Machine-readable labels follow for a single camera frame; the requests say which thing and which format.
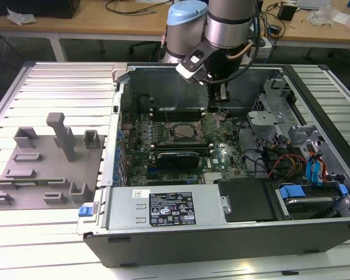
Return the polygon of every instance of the metal bracket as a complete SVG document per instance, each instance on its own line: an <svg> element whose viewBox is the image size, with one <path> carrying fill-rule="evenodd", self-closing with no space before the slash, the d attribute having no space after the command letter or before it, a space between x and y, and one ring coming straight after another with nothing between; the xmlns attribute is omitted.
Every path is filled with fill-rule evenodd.
<svg viewBox="0 0 350 280"><path fill-rule="evenodd" d="M276 97L286 97L291 92L291 87L286 80L283 79L270 79L264 83L265 92L270 92L270 96L276 95Z"/></svg>
<svg viewBox="0 0 350 280"><path fill-rule="evenodd" d="M253 125L272 126L285 123L285 118L281 113L270 113L267 111L252 111L249 113L250 121Z"/></svg>
<svg viewBox="0 0 350 280"><path fill-rule="evenodd" d="M222 207L223 207L224 214L226 214L226 215L231 214L232 210L231 210L231 206L230 206L230 202L229 202L228 197L221 196L220 198L221 198L220 200L222 201Z"/></svg>
<svg viewBox="0 0 350 280"><path fill-rule="evenodd" d="M292 144L303 144L312 133L316 131L315 125L294 125L290 127L288 135Z"/></svg>

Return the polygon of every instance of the warning label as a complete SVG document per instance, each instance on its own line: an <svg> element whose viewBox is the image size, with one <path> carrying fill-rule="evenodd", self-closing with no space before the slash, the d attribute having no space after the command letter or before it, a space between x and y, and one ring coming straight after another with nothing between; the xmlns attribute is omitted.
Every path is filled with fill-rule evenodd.
<svg viewBox="0 0 350 280"><path fill-rule="evenodd" d="M151 226L195 225L192 193L150 194L149 217Z"/></svg>

